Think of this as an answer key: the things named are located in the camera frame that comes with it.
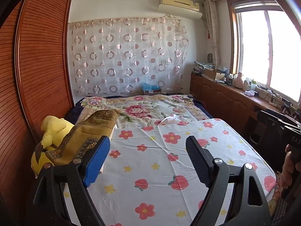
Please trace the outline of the person's right hand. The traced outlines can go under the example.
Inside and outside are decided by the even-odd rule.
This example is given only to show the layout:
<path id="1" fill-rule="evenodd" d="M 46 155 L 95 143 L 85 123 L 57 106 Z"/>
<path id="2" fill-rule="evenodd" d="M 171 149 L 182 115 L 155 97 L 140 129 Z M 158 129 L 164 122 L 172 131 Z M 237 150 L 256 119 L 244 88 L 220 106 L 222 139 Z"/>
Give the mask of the person's right hand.
<path id="1" fill-rule="evenodd" d="M 292 160 L 291 146 L 288 144 L 285 149 L 286 157 L 283 165 L 282 173 L 281 173 L 281 186 L 284 189 L 287 189 L 292 184 L 292 174 L 294 170 L 300 172 L 300 162 L 294 165 Z"/>

